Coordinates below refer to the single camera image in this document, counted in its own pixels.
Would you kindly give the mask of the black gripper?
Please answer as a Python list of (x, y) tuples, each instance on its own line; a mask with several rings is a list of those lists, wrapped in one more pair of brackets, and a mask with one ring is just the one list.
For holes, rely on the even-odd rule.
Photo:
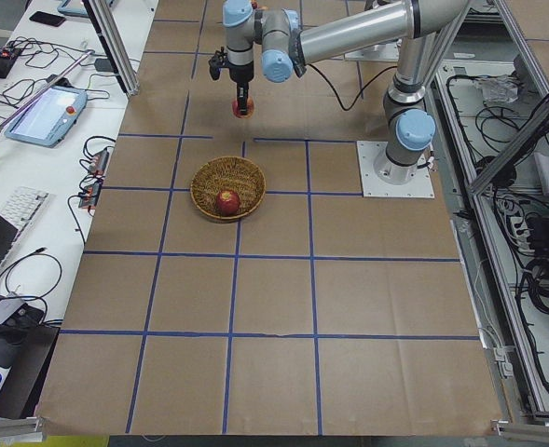
[(254, 79), (254, 54), (249, 47), (236, 51), (220, 47), (209, 59), (209, 73), (217, 81), (221, 73), (228, 70), (230, 79), (236, 84), (235, 115), (248, 115), (250, 82)]

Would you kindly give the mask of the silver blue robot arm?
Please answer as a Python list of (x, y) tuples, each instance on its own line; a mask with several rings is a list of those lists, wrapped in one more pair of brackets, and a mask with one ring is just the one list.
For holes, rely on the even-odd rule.
[(435, 123), (422, 109), (425, 71), (434, 36), (443, 26), (441, 9), (423, 1), (369, 1), (359, 14), (304, 27), (297, 11), (266, 8), (254, 1), (222, 6), (225, 43), (209, 60), (212, 79), (223, 71), (236, 86), (233, 111), (251, 113), (254, 47), (261, 48), (263, 76), (283, 83), (316, 63), (374, 46), (397, 47), (396, 72), (384, 98), (389, 142), (378, 164), (386, 170), (416, 169), (429, 148)]

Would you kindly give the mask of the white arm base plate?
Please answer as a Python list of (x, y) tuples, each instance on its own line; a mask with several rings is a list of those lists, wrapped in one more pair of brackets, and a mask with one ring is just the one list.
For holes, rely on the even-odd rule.
[(435, 197), (424, 155), (410, 167), (393, 164), (386, 142), (358, 141), (357, 158), (363, 197), (433, 199)]

